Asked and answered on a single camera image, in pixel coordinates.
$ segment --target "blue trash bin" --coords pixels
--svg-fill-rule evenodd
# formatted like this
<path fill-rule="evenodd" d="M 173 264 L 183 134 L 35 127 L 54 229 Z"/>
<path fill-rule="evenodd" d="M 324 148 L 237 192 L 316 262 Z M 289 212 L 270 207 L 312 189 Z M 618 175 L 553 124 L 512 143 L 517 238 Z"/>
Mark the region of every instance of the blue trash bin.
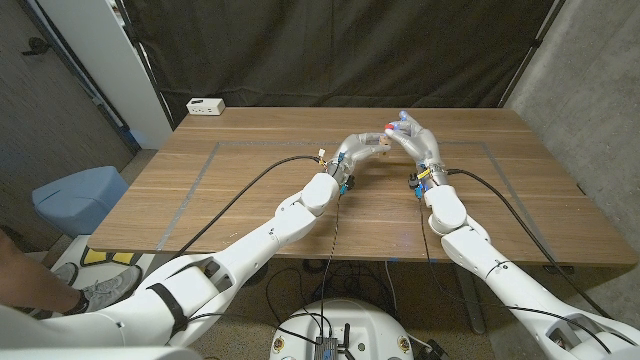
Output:
<path fill-rule="evenodd" d="M 104 166 L 58 179 L 31 197 L 38 215 L 75 238 L 93 233 L 128 188 L 115 167 Z"/>

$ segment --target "black strap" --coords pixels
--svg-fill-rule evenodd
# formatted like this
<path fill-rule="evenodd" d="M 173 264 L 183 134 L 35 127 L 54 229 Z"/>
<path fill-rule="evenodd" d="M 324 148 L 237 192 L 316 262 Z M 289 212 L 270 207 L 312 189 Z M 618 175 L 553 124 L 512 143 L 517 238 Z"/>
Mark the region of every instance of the black strap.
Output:
<path fill-rule="evenodd" d="M 173 329 L 171 330 L 171 337 L 177 334 L 180 331 L 184 331 L 187 328 L 187 324 L 189 323 L 189 319 L 184 316 L 184 312 L 182 311 L 182 306 L 178 303 L 171 291 L 167 289 L 164 285 L 157 283 L 149 286 L 147 289 L 151 289 L 155 291 L 156 294 L 164 301 L 164 304 L 167 305 L 167 308 L 173 315 Z"/>

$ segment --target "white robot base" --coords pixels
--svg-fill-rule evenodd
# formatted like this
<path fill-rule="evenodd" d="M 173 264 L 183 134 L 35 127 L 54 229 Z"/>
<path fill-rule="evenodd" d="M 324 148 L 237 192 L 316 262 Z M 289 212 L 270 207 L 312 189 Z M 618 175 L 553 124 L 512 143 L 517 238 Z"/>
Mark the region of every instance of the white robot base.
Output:
<path fill-rule="evenodd" d="M 280 327 L 320 342 L 320 328 L 314 320 L 320 323 L 320 316 L 296 316 L 306 312 L 320 314 L 320 301 L 305 308 L 306 311 L 296 311 Z M 323 313 L 323 345 L 316 346 L 278 330 L 273 336 L 270 359 L 413 359 L 407 332 L 381 309 L 360 300 L 329 299 L 324 301 Z"/>

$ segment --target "person's leg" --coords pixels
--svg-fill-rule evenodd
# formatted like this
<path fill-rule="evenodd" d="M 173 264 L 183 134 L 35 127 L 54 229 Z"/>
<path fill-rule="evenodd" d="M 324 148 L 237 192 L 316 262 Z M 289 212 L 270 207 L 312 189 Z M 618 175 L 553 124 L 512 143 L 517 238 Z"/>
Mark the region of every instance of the person's leg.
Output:
<path fill-rule="evenodd" d="M 0 303 L 64 313 L 78 304 L 80 295 L 0 230 Z"/>

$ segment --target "wire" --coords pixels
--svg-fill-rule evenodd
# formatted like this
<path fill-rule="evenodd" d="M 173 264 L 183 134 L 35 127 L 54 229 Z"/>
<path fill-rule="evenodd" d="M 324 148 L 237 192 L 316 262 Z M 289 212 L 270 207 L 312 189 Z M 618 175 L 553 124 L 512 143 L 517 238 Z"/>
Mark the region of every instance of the wire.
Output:
<path fill-rule="evenodd" d="M 387 278 L 389 279 L 389 285 L 391 285 L 391 292 L 393 293 L 393 307 L 398 311 L 398 303 L 396 302 L 396 290 L 393 288 L 393 282 L 391 281 L 391 275 L 389 275 L 389 262 L 385 260 L 384 269 L 387 271 Z"/>
<path fill-rule="evenodd" d="M 431 349 L 431 345 L 429 345 L 429 344 L 427 344 L 426 342 L 424 342 L 424 341 L 422 341 L 422 340 L 418 339 L 417 337 L 415 337 L 415 336 L 413 336 L 413 335 L 411 335 L 411 334 L 409 334 L 409 333 L 407 333 L 407 336 L 409 336 L 409 339 L 411 339 L 411 340 L 413 340 L 413 341 L 417 342 L 418 344 L 420 344 L 420 345 L 422 345 L 422 346 L 425 346 L 425 347 L 426 347 L 426 348 L 428 348 L 428 349 Z"/>
<path fill-rule="evenodd" d="M 364 300 L 365 302 L 374 304 L 383 309 L 386 313 L 390 314 L 394 318 L 398 319 L 396 310 L 393 307 L 393 295 L 389 289 L 387 283 L 382 281 L 384 278 L 384 270 L 380 271 L 380 276 L 376 275 L 368 266 L 361 265 L 357 261 L 344 261 L 342 265 L 336 269 L 329 268 L 329 275 L 327 276 L 325 284 L 325 296 L 329 297 L 351 297 Z M 336 278 L 342 278 L 342 287 L 334 286 Z M 373 289 L 368 282 L 362 283 L 362 280 L 371 279 L 376 285 L 378 292 L 378 298 L 370 297 L 366 295 L 364 290 Z M 313 300 L 320 301 L 322 283 L 319 283 L 315 291 L 313 291 Z"/>
<path fill-rule="evenodd" d="M 273 279 L 278 276 L 279 274 L 285 272 L 285 271 L 295 271 L 298 274 L 298 285 L 300 288 L 300 298 L 302 299 L 302 309 L 305 311 L 305 313 L 309 314 L 309 311 L 307 310 L 307 308 L 305 307 L 305 304 L 307 304 L 307 299 L 305 299 L 304 294 L 302 293 L 302 274 L 300 274 L 300 270 L 296 269 L 296 268 L 286 268 L 286 269 L 282 269 L 280 271 L 278 271 L 277 273 L 273 274 L 271 276 L 271 278 L 269 279 L 269 281 L 267 282 L 267 287 L 265 288 L 265 295 L 267 298 L 267 304 L 269 305 L 269 309 L 271 309 L 271 312 L 273 313 L 273 316 L 275 316 L 276 320 L 278 321 L 278 324 L 282 324 L 282 322 L 280 321 L 280 318 L 278 317 L 278 314 L 276 313 L 276 310 L 274 309 L 273 305 L 271 304 L 271 300 L 269 298 L 269 286 L 271 285 L 271 281 L 273 281 Z M 313 320 L 316 322 L 316 324 L 318 325 L 318 328 L 320 328 L 320 323 L 318 322 L 318 320 L 315 317 L 312 317 Z"/>
<path fill-rule="evenodd" d="M 333 258 L 333 252 L 336 249 L 336 243 L 338 239 L 338 218 L 340 216 L 340 198 L 342 194 L 338 195 L 338 201 L 336 201 L 336 229 L 333 233 L 333 245 L 331 246 L 331 254 L 329 254 L 329 261 L 327 261 L 327 267 L 324 269 L 324 275 L 322 276 L 322 290 L 320 295 L 320 336 L 322 337 L 322 343 L 324 343 L 324 336 L 322 330 L 324 330 L 324 284 L 327 280 L 327 272 L 329 272 L 329 265 L 331 265 L 331 259 Z"/>
<path fill-rule="evenodd" d="M 244 189 L 240 190 L 240 192 L 233 197 L 233 199 L 231 199 L 231 201 L 229 201 L 229 203 L 222 208 L 222 210 L 220 210 L 220 212 L 218 213 L 218 215 L 214 216 L 213 219 L 211 219 L 211 221 L 209 221 L 209 223 L 202 228 L 202 230 L 200 230 L 193 238 L 191 238 L 191 240 L 189 240 L 189 242 L 187 242 L 182 249 L 180 249 L 178 252 L 176 252 L 173 257 L 171 258 L 171 260 L 181 256 L 182 254 L 184 254 L 185 251 L 187 251 L 187 249 L 193 245 L 194 242 L 196 242 L 200 236 L 202 236 L 202 234 L 204 234 L 207 230 L 209 230 L 209 228 L 211 227 L 211 225 L 213 225 L 216 221 L 218 221 L 218 219 L 220 219 L 220 217 L 222 217 L 222 215 L 224 215 L 225 212 L 227 212 L 227 210 L 229 210 L 229 208 L 231 207 L 231 205 L 233 205 L 233 203 L 235 203 L 240 196 L 242 196 L 247 190 L 249 190 L 249 188 L 251 186 L 253 186 L 253 184 L 255 184 L 258 180 L 260 180 L 260 178 L 262 178 L 266 173 L 268 173 L 269 171 L 271 171 L 273 168 L 275 168 L 278 165 L 284 164 L 286 162 L 289 161 L 293 161 L 293 160 L 299 160 L 299 159 L 311 159 L 315 162 L 320 161 L 320 158 L 316 157 L 316 156 L 310 156 L 310 155 L 298 155 L 298 156 L 292 156 L 292 157 L 288 157 L 286 159 L 282 159 L 274 164 L 272 164 L 271 166 L 269 166 L 268 168 L 266 168 L 263 172 L 260 173 L 260 175 L 256 176 L 255 179 L 251 180 L 250 183 L 247 184 L 247 186 L 244 187 Z"/>
<path fill-rule="evenodd" d="M 603 308 L 601 308 L 595 301 L 593 301 L 593 299 L 591 299 L 589 297 L 589 295 L 587 295 L 584 291 L 582 291 L 580 288 L 578 288 L 578 286 L 573 282 L 573 280 L 571 280 L 571 278 L 569 278 L 569 276 L 564 272 L 564 270 L 562 270 L 562 267 L 560 267 L 560 265 L 558 265 L 558 263 L 553 259 L 551 254 L 549 254 L 547 249 L 545 249 L 544 246 L 542 246 L 542 244 L 540 243 L 538 238 L 536 238 L 536 236 L 533 234 L 531 229 L 529 229 L 527 224 L 522 220 L 520 215 L 518 215 L 518 213 L 513 208 L 513 206 L 511 206 L 509 201 L 500 193 L 500 191 L 498 191 L 498 189 L 496 189 L 491 184 L 489 184 L 488 182 L 483 180 L 480 176 L 478 176 L 478 175 L 476 175 L 476 174 L 474 174 L 474 173 L 472 173 L 470 171 L 461 170 L 461 169 L 449 169 L 447 171 L 447 174 L 450 174 L 450 175 L 453 175 L 453 174 L 465 174 L 465 175 L 477 180 L 482 185 L 486 186 L 489 190 L 491 190 L 494 194 L 496 194 L 496 196 L 498 196 L 500 198 L 500 200 L 502 200 L 502 202 L 505 204 L 505 206 L 509 209 L 509 211 L 511 212 L 513 217 L 516 218 L 516 220 L 518 221 L 520 226 L 522 226 L 522 228 L 527 233 L 527 235 L 529 235 L 531 240 L 533 240 L 533 242 L 536 244 L 538 249 L 540 249 L 542 254 L 558 270 L 560 275 L 562 275 L 562 277 L 565 280 L 567 280 L 567 282 L 578 292 L 578 294 L 580 294 L 580 296 L 582 296 L 591 306 L 593 306 L 593 308 L 596 309 L 597 312 L 599 312 L 602 316 L 604 316 L 606 318 L 613 319 L 613 317 L 611 317 L 611 315 L 609 315 Z"/>
<path fill-rule="evenodd" d="M 602 340 L 600 340 L 596 336 L 596 334 L 594 334 L 592 331 L 590 331 L 589 329 L 587 329 L 586 327 L 584 327 L 583 325 L 579 324 L 577 321 L 574 321 L 572 319 L 566 318 L 566 317 L 558 315 L 558 314 L 554 314 L 554 313 L 550 313 L 550 312 L 546 312 L 546 311 L 542 311 L 542 310 L 537 310 L 537 309 L 523 308 L 523 307 L 519 307 L 519 306 L 510 306 L 510 305 L 505 305 L 505 304 L 483 303 L 483 302 L 476 302 L 476 301 L 471 301 L 471 300 L 467 300 L 467 299 L 462 299 L 462 298 L 459 298 L 459 297 L 451 294 L 447 290 L 445 290 L 444 286 L 440 283 L 440 281 L 436 277 L 436 273 L 433 270 L 433 264 L 431 263 L 431 256 L 429 254 L 429 246 L 427 245 L 427 235 L 424 232 L 424 215 L 423 215 L 423 212 L 422 212 L 422 201 L 420 199 L 418 199 L 418 206 L 420 207 L 420 228 L 422 229 L 422 239 L 424 240 L 424 247 L 425 247 L 425 249 L 427 251 L 427 262 L 429 263 L 429 269 L 431 270 L 431 275 L 433 276 L 433 280 L 438 285 L 438 288 L 440 288 L 440 291 L 442 291 L 445 295 L 447 295 L 448 297 L 452 298 L 453 300 L 456 300 L 456 301 L 459 301 L 459 302 L 462 302 L 462 303 L 471 303 L 471 304 L 476 304 L 476 305 L 507 308 L 509 310 L 528 311 L 528 312 L 548 315 L 548 316 L 552 316 L 552 317 L 558 318 L 560 320 L 564 320 L 564 321 L 566 321 L 566 322 L 568 322 L 570 324 L 573 324 L 573 325 L 579 327 L 580 329 L 584 330 L 587 334 L 589 334 L 591 337 L 593 337 L 604 348 L 604 350 L 607 352 L 607 354 L 611 354 L 611 350 L 609 350 L 609 348 L 602 342 Z"/>
<path fill-rule="evenodd" d="M 322 316 L 321 314 L 316 314 L 316 313 L 308 313 L 308 314 L 307 314 L 307 313 L 305 313 L 305 314 L 296 314 L 296 315 L 294 315 L 293 317 L 297 317 L 297 316 L 307 316 L 307 315 L 310 315 L 310 316 L 312 316 L 312 317 L 313 317 L 313 316 Z M 264 325 L 271 326 L 272 328 L 274 328 L 274 329 L 276 329 L 276 330 L 280 330 L 280 331 L 282 331 L 282 332 L 283 332 L 283 333 L 285 333 L 285 334 L 289 334 L 289 335 L 291 335 L 291 336 L 295 336 L 295 337 L 297 337 L 297 338 L 299 338 L 299 339 L 302 339 L 302 340 L 308 341 L 308 342 L 310 342 L 310 343 L 312 343 L 312 344 L 314 344 L 314 345 L 322 345 L 322 343 L 317 343 L 317 342 L 315 342 L 315 341 L 313 341 L 313 340 L 311 340 L 311 339 L 309 339 L 309 338 L 307 338 L 307 337 L 304 337 L 304 336 L 302 336 L 302 335 L 300 335 L 300 334 L 296 334 L 296 333 L 294 333 L 294 332 L 292 332 L 292 331 L 289 331 L 289 330 L 283 329 L 283 328 L 282 328 L 282 327 L 280 327 L 280 326 L 273 326 L 272 324 L 269 324 L 269 323 L 268 323 L 268 322 L 266 322 L 266 321 L 259 321 L 259 320 L 256 320 L 256 319 L 251 318 L 251 317 L 246 316 L 246 315 L 229 314 L 229 313 L 203 313 L 203 314 L 199 314 L 199 315 L 196 315 L 196 316 L 192 316 L 192 317 L 190 317 L 190 318 L 188 319 L 188 321 L 187 321 L 187 322 L 192 322 L 192 321 L 195 321 L 195 320 L 198 320 L 198 319 L 202 319 L 202 318 L 205 318 L 205 317 L 209 317 L 209 316 L 237 317 L 237 318 L 241 318 L 241 319 L 248 319 L 248 320 L 258 321 L 258 322 L 260 322 L 260 323 L 262 323 L 262 324 L 264 324 Z"/>

